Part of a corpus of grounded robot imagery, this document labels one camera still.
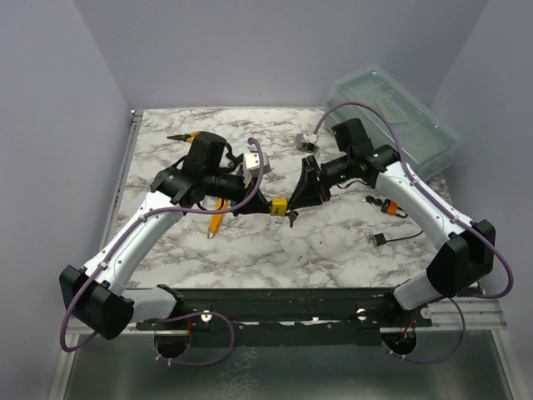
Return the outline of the yellow padlock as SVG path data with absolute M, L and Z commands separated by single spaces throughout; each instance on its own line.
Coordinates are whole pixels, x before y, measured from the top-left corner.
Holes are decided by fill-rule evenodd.
M 287 212 L 288 201 L 285 197 L 274 197 L 271 200 L 270 215 L 284 217 Z

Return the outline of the silver padlock keys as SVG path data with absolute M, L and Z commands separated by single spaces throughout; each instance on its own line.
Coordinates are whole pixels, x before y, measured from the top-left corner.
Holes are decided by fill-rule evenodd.
M 296 210 L 291 210 L 288 214 L 288 221 L 289 221 L 289 227 L 294 228 L 295 221 L 297 220 L 299 216 L 299 212 Z

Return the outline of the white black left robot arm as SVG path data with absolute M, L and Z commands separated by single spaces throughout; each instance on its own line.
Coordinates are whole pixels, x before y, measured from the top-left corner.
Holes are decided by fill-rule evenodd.
M 257 197 L 259 186 L 247 186 L 242 177 L 221 167 L 230 151 L 224 137 L 199 132 L 182 162 L 161 170 L 141 206 L 104 249 L 81 267 L 67 266 L 59 276 L 62 299 L 69 317 L 85 323 L 107 340 L 117 337 L 129 323 L 158 320 L 167 329 L 178 328 L 185 317 L 179 295 L 156 287 L 134 298 L 126 285 L 159 238 L 205 196 L 234 203 L 230 212 Z

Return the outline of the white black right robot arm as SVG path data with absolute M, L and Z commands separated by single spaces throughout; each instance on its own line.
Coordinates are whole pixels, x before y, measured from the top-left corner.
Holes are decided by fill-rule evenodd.
M 424 182 L 411 182 L 413 173 L 404 171 L 398 151 L 390 145 L 374 147 L 360 119 L 340 122 L 332 130 L 342 156 L 323 164 L 313 156 L 303 158 L 288 209 L 319 206 L 329 201 L 332 187 L 361 179 L 397 203 L 437 251 L 426 270 L 397 286 L 394 299 L 384 304 L 383 316 L 390 325 L 404 325 L 414 308 L 453 298 L 492 271 L 494 255 L 483 242 L 493 243 L 496 230 L 488 221 L 474 222 Z

